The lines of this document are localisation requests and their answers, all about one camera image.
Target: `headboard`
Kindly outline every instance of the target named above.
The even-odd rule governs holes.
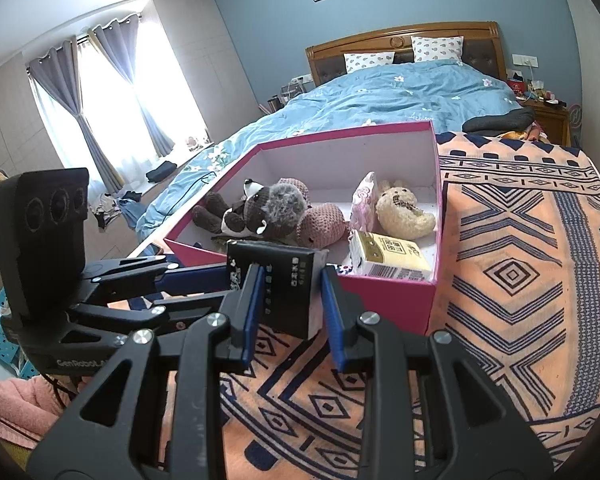
[[[310,46],[306,56],[315,85],[320,86],[347,73],[344,54],[393,51],[396,53],[394,64],[412,63],[411,36],[464,36],[462,61],[483,74],[501,80],[507,78],[496,22],[444,22],[385,28]]]

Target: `nightstand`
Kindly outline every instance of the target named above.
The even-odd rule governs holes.
[[[542,101],[518,101],[522,106],[531,107],[536,111],[536,121],[552,144],[571,146],[569,131],[569,111],[567,108],[554,108],[547,106]]]

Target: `gray curtain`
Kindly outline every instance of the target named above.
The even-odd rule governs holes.
[[[122,189],[122,178],[98,145],[82,111],[82,91],[78,74],[77,41],[65,41],[58,50],[52,48],[42,58],[34,59],[29,73],[53,99],[58,101],[78,121],[84,140],[102,181],[110,193]]]
[[[115,67],[118,73],[133,87],[136,82],[136,40],[138,39],[137,14],[132,14],[122,23],[114,20],[108,27],[97,26],[89,33],[91,43]],[[173,141],[165,135],[155,122],[149,110],[144,106],[138,94],[136,100],[142,112],[142,118],[159,156],[169,155],[173,150]]]

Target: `blue comforter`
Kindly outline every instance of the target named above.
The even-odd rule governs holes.
[[[519,108],[513,92],[497,79],[461,62],[440,60],[359,70],[292,99],[283,110],[249,124],[197,154],[136,224],[140,240],[196,194],[200,180],[260,142],[365,124],[433,121],[436,133],[461,131],[484,115]]]

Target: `bed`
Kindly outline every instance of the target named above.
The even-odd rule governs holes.
[[[464,35],[463,63],[411,63],[414,34]],[[344,53],[385,50],[398,64],[341,75]],[[587,469],[600,466],[600,175],[576,148],[453,133],[470,117],[518,107],[502,81],[497,25],[399,27],[307,55],[317,88],[197,156],[139,221],[148,239],[138,253],[163,245],[200,178],[258,142],[430,119],[444,210],[429,329],[452,332],[509,394],[557,478],[600,477]],[[364,377],[338,374],[323,336],[301,342],[262,328],[249,376],[225,376],[222,390],[230,472],[355,478]]]

